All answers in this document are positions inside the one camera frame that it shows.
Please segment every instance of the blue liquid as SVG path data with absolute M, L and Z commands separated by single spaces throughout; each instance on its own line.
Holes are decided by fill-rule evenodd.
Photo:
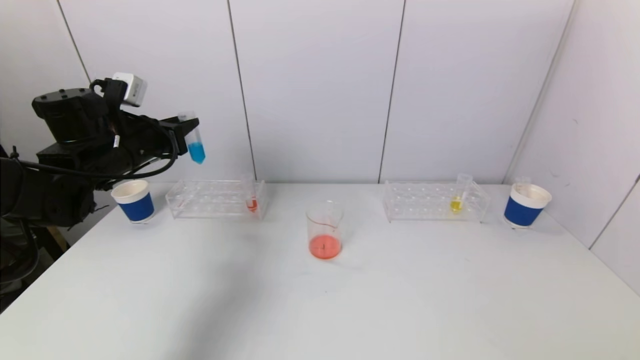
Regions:
M 202 164 L 204 161 L 204 146 L 202 146 L 201 142 L 194 142 L 187 145 L 189 149 L 189 155 L 191 155 L 191 159 L 198 164 Z

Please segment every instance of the yellow liquid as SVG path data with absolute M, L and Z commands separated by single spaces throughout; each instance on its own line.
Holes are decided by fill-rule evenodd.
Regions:
M 461 197 L 454 196 L 453 199 L 451 199 L 451 211 L 453 211 L 454 214 L 457 214 L 460 211 L 462 211 L 462 198 Z

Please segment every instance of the paper cup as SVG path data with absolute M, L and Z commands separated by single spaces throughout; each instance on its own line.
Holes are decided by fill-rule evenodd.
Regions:
M 111 196 L 132 223 L 145 222 L 154 216 L 149 183 L 144 180 L 120 184 L 113 189 Z
M 512 227 L 529 227 L 551 201 L 551 194 L 532 184 L 514 184 L 504 210 L 504 218 Z

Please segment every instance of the orange liquid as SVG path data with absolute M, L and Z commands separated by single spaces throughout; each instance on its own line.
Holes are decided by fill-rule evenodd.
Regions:
M 247 209 L 249 209 L 249 211 L 254 213 L 258 209 L 258 201 L 255 198 L 253 198 L 251 206 L 249 206 L 249 203 L 247 202 L 246 207 L 247 207 Z
M 340 249 L 340 240 L 331 235 L 318 235 L 309 242 L 309 251 L 318 259 L 334 258 Z

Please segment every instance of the white wall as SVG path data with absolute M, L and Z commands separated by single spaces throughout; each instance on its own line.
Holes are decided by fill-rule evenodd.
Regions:
M 120 71 L 148 82 L 142 107 L 123 110 L 157 119 L 196 111 L 206 160 L 198 165 L 182 156 L 153 181 L 253 173 L 226 0 L 62 0 L 61 5 L 91 79 Z
M 257 177 L 378 180 L 403 0 L 231 0 Z
M 591 251 L 640 295 L 640 185 L 636 184 Z
M 640 174 L 640 1 L 581 0 L 509 178 L 590 246 Z
M 20 158 L 37 161 L 36 153 L 55 142 L 31 101 L 59 88 L 86 87 L 88 80 L 55 0 L 5 0 L 0 9 L 0 143 L 7 153 L 16 145 Z M 98 206 L 112 204 L 95 192 Z M 70 231 L 71 244 L 108 212 L 89 215 Z
M 381 180 L 500 183 L 573 0 L 407 0 Z

